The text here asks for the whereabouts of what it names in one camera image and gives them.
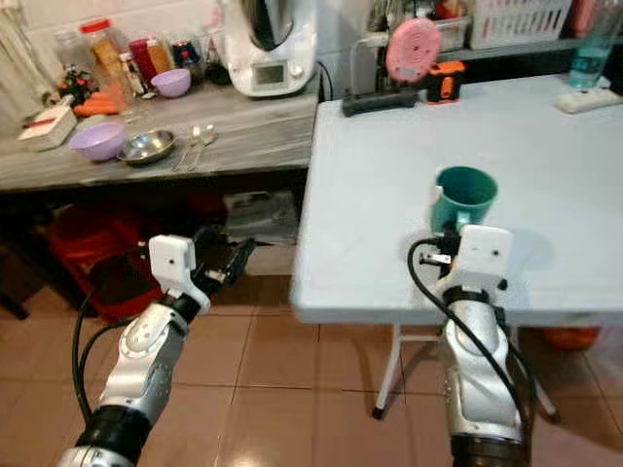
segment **teal mug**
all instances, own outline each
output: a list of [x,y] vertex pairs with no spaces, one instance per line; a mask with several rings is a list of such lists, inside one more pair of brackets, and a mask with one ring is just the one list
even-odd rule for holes
[[497,196],[493,177],[472,167],[446,168],[435,184],[440,193],[430,218],[434,233],[443,232],[447,225],[460,232],[467,224],[479,224]]

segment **orange tile floor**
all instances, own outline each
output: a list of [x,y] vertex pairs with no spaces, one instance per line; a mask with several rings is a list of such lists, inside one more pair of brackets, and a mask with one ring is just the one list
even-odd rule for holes
[[[402,373],[382,422],[369,412],[388,354],[388,326],[307,325],[287,305],[287,278],[245,279],[197,319],[169,404],[139,465],[367,467],[452,465],[431,344],[403,347]],[[49,289],[17,321],[0,311],[0,466],[54,466],[82,430],[71,385],[75,311]],[[85,334],[101,322],[90,319]],[[93,349],[94,404],[116,360],[116,335]],[[562,413],[538,418],[533,464],[623,465],[623,329],[587,352],[523,349]]]

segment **metal spoon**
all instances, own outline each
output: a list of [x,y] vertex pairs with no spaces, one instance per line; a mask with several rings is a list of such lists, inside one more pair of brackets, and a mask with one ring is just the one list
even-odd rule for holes
[[216,139],[216,127],[214,125],[208,125],[205,127],[205,130],[202,132],[202,143],[203,146],[199,148],[197,151],[197,156],[195,157],[195,161],[190,164],[188,167],[189,171],[195,170],[197,165],[199,164],[199,159],[202,156],[203,150],[212,144]]
[[202,128],[199,125],[193,125],[191,129],[191,139],[190,139],[190,142],[188,143],[188,147],[186,148],[186,151],[184,151],[184,153],[182,154],[182,157],[179,158],[179,161],[177,162],[177,164],[173,166],[173,172],[176,172],[179,169],[179,167],[182,165],[182,163],[186,159],[186,156],[188,156],[188,153],[190,153],[192,149],[199,144],[201,139],[202,139]]

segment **pink object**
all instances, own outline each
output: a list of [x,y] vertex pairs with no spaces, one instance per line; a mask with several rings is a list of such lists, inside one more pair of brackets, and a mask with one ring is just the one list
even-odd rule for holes
[[69,147],[92,161],[115,158],[126,142],[121,124],[101,124],[84,129],[69,140]]
[[168,70],[156,75],[152,80],[152,85],[164,97],[179,97],[185,94],[191,86],[191,72],[185,68]]
[[600,0],[575,0],[571,6],[568,24],[575,37],[586,37],[593,25]]
[[149,56],[147,51],[147,39],[139,39],[129,43],[129,50],[134,55],[134,61],[138,65],[140,74],[143,75],[145,82],[151,83],[152,79],[156,76],[156,68],[152,63],[152,57]]
[[416,83],[435,62],[441,34],[434,22],[413,18],[400,24],[389,38],[385,66],[389,76],[401,83]]

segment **purple bowl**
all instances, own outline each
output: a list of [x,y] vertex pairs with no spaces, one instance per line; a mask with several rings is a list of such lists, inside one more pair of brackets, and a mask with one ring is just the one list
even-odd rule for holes
[[164,97],[179,97],[191,87],[191,72],[184,68],[168,70],[152,78],[152,85]]
[[84,129],[69,140],[69,147],[92,161],[115,158],[126,142],[121,124],[100,124]]

